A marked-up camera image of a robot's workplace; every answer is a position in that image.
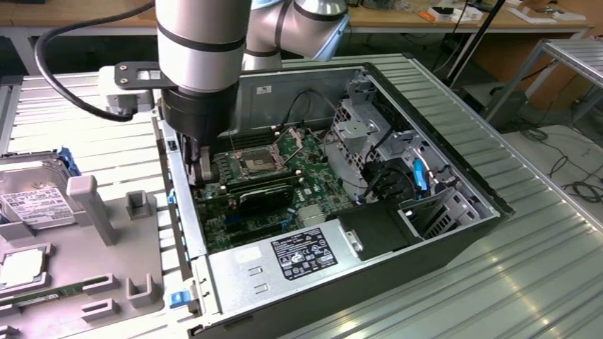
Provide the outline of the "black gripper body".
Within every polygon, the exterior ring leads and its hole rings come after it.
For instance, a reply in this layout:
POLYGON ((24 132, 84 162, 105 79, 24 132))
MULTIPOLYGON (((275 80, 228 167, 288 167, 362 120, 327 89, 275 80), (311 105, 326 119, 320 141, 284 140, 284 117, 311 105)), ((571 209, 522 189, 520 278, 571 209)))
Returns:
POLYGON ((163 89, 162 99, 168 125, 199 145, 211 145, 230 128, 236 108, 236 84, 212 93, 163 89))

